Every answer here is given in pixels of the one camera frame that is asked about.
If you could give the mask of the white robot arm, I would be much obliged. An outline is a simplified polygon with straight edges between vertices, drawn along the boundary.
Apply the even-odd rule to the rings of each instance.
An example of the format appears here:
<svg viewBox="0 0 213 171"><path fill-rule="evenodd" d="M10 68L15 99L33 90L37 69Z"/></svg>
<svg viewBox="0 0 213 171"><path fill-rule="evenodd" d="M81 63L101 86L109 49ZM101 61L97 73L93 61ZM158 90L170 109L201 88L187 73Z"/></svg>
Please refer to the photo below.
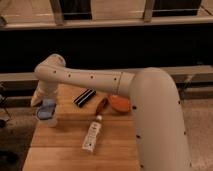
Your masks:
<svg viewBox="0 0 213 171"><path fill-rule="evenodd" d="M38 85L31 104L56 98L59 84L91 88L130 100L140 171L192 171L182 106L176 84L163 69L136 73L80 70L66 66L58 54L34 69Z"/></svg>

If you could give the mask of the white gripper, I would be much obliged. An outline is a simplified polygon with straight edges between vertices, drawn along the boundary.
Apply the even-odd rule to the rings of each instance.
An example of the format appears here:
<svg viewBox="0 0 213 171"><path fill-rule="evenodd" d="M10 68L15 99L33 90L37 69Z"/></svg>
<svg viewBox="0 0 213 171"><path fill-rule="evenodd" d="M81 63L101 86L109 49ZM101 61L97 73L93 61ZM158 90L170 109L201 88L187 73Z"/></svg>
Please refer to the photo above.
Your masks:
<svg viewBox="0 0 213 171"><path fill-rule="evenodd" d="M47 83L44 81L39 81L36 90L31 98L31 106L38 108L41 106L42 101L44 99L53 99L56 102L57 106L57 94L58 94L58 85L54 83ZM48 120L40 120L37 116L36 118L47 125L48 127L55 127L57 125L57 118L54 115L51 119Z"/></svg>

